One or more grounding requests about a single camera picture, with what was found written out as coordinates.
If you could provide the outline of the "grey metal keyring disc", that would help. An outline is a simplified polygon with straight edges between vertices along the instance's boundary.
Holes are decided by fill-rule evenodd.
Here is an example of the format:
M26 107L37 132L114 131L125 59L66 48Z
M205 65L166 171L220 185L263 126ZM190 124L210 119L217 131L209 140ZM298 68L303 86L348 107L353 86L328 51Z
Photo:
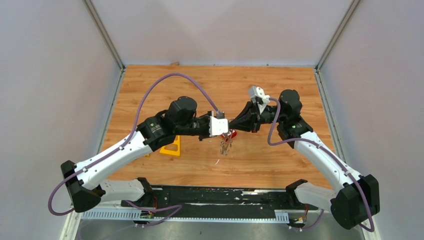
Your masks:
M232 145L232 138L222 138L220 143L220 153L224 156L228 154L229 149Z

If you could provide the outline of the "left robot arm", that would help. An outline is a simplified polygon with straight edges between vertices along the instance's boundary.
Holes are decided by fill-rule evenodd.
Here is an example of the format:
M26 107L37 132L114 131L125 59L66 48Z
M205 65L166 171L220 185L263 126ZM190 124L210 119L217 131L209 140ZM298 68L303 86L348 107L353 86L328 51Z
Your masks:
M181 96L168 109L136 124L126 137L106 150L77 163L63 162L60 166L63 185L73 211L83 213L100 203L118 200L149 206L153 193L140 180L108 180L108 177L132 161L173 143L177 136L197 136L203 140L228 130L228 121L216 118L212 111L197 116L197 106L193 98Z

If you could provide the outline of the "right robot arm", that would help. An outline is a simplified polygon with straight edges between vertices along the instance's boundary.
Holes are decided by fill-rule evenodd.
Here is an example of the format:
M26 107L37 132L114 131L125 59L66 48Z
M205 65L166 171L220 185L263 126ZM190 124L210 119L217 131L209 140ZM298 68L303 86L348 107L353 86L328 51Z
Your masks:
M267 143L288 144L306 157L328 180L331 189L300 179L285 190L286 204L292 209L312 205L332 214L337 223L350 230L356 226L375 231L373 216L380 211L379 182L371 174L363 175L343 162L320 139L301 117L303 107L296 90L283 90L279 98L266 95L253 86L248 101L235 119L231 130L256 133L261 125L270 124Z

